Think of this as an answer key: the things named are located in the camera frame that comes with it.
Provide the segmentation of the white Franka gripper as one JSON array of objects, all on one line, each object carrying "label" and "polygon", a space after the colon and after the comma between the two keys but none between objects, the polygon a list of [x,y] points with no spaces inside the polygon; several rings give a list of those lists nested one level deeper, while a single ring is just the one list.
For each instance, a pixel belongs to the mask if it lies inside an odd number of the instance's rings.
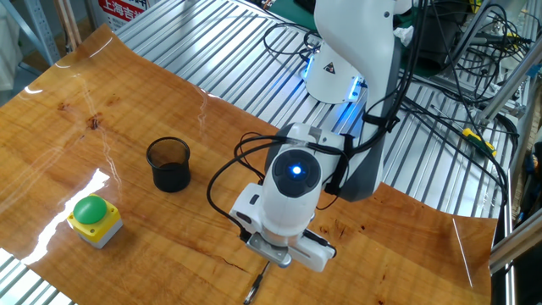
[{"label": "white Franka gripper", "polygon": [[269,186],[249,184],[237,197],[230,216],[248,231],[246,246],[269,262],[286,268],[297,261],[321,272],[336,250],[307,227],[316,204],[289,198]]}]

